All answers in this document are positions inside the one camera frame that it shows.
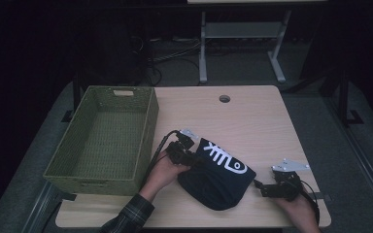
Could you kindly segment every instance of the human arm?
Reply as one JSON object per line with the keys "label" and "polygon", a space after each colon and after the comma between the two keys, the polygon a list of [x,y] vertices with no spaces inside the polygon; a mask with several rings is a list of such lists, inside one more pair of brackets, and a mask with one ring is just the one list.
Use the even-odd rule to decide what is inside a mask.
{"label": "human arm", "polygon": [[310,202],[303,196],[298,195],[293,201],[284,198],[274,198],[274,202],[287,214],[292,224],[301,233],[320,233],[316,215]]}
{"label": "human arm", "polygon": [[139,193],[132,197],[117,217],[101,227],[100,233],[132,233],[141,230],[153,212],[152,201],[156,194],[188,169],[184,165],[174,165],[166,151],[161,152]]}

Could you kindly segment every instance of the human hand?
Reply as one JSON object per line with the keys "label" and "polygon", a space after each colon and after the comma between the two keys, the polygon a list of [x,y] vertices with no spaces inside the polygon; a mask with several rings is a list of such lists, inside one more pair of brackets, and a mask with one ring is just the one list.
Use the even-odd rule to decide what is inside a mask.
{"label": "human hand", "polygon": [[151,202],[159,190],[174,181],[178,174],[189,169],[188,166],[173,164],[166,150],[164,150],[158,155],[156,164],[139,194]]}
{"label": "human hand", "polygon": [[317,225],[315,212],[308,200],[298,195],[293,201],[289,202],[284,198],[273,198],[274,202],[281,207],[292,224],[302,233],[320,233]]}

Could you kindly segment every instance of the green plastic basket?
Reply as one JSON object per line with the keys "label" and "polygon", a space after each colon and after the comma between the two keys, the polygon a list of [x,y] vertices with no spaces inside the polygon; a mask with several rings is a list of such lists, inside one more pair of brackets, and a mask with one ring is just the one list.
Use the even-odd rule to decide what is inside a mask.
{"label": "green plastic basket", "polygon": [[69,193],[134,195],[151,160],[152,87],[90,86],[44,178]]}

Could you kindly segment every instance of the metal stand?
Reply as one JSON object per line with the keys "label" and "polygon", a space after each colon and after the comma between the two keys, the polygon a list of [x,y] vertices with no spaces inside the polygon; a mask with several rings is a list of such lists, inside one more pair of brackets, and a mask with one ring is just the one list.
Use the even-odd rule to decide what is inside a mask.
{"label": "metal stand", "polygon": [[346,71],[340,79],[340,92],[339,92],[339,102],[338,102],[338,115],[344,126],[349,127],[350,124],[363,124],[363,121],[359,114],[355,110],[351,110],[351,114],[354,118],[347,118],[348,112],[348,84],[349,77]]}
{"label": "metal stand", "polygon": [[201,52],[199,54],[199,81],[206,83],[207,65],[205,44],[207,38],[276,38],[275,48],[268,52],[268,57],[279,83],[286,78],[277,60],[281,44],[287,31],[291,11],[286,11],[283,21],[279,22],[207,22],[205,12],[201,20]]}

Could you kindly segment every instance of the black cable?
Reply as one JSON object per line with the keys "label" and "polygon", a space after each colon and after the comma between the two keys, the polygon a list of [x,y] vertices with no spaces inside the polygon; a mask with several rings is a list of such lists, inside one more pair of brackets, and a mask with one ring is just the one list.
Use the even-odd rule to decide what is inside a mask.
{"label": "black cable", "polygon": [[196,69],[199,70],[199,66],[198,66],[195,62],[193,62],[193,61],[191,61],[191,60],[188,60],[188,59],[186,59],[186,58],[172,58],[172,59],[170,59],[170,60],[168,60],[168,61],[176,61],[176,60],[182,60],[182,61],[189,62],[189,63],[192,64]]}
{"label": "black cable", "polygon": [[156,163],[158,163],[162,158],[164,158],[164,157],[166,157],[166,156],[168,156],[168,154],[165,154],[165,155],[163,155],[161,158],[159,158],[159,159],[155,162],[155,165],[156,165]]}
{"label": "black cable", "polygon": [[302,190],[300,194],[304,196],[307,199],[307,201],[311,204],[311,207],[313,208],[314,213],[316,214],[317,224],[320,224],[320,209],[318,203],[314,202],[314,200],[304,190]]}
{"label": "black cable", "polygon": [[172,39],[172,42],[183,44],[183,45],[192,45],[192,44],[196,44],[196,42],[199,43],[199,39],[195,38],[195,39],[188,39],[184,41],[181,41],[180,39]]}
{"label": "black cable", "polygon": [[165,61],[165,60],[170,60],[172,58],[179,57],[179,56],[182,56],[182,55],[188,55],[188,54],[191,54],[193,51],[198,51],[200,49],[199,46],[200,46],[200,43],[197,43],[196,45],[194,45],[194,46],[192,46],[188,49],[180,50],[180,51],[177,51],[177,52],[169,54],[169,55],[164,55],[164,56],[161,56],[161,57],[158,57],[158,58],[154,58],[153,60],[150,60],[150,62]]}
{"label": "black cable", "polygon": [[155,164],[160,160],[159,159],[159,160],[156,161],[158,155],[162,151],[162,148],[165,145],[166,141],[168,140],[169,136],[171,136],[174,133],[178,133],[178,130],[172,130],[165,137],[163,137],[163,139],[160,142],[158,148],[156,149],[155,153],[153,154],[153,159],[151,159],[150,165],[147,168],[147,172],[145,173],[145,176],[144,176],[144,178],[142,180],[142,185],[141,185],[140,188],[142,188],[144,186],[145,182],[147,181],[148,176],[150,175],[151,170],[153,169],[153,167],[155,166]]}
{"label": "black cable", "polygon": [[315,191],[314,191],[314,189],[309,185],[309,184],[307,184],[306,182],[304,182],[304,181],[301,181],[302,183],[305,183],[310,189],[311,189],[311,192],[313,193],[313,195],[314,195],[314,199],[315,199],[315,202],[317,203],[318,201],[317,201],[317,195],[316,195],[316,193],[315,193]]}
{"label": "black cable", "polygon": [[153,70],[153,74],[155,74],[155,72],[157,72],[158,74],[158,81],[153,83],[152,77],[147,73],[146,76],[147,76],[148,83],[150,86],[157,86],[162,81],[162,73],[160,72],[159,69],[155,68],[154,66],[148,67],[148,68],[151,68]]}
{"label": "black cable", "polygon": [[209,41],[208,41],[206,44],[208,44],[207,51],[206,51],[206,54],[208,56],[226,56],[226,55],[233,54],[237,51],[237,50],[233,50],[232,47],[222,42],[213,42],[209,44]]}

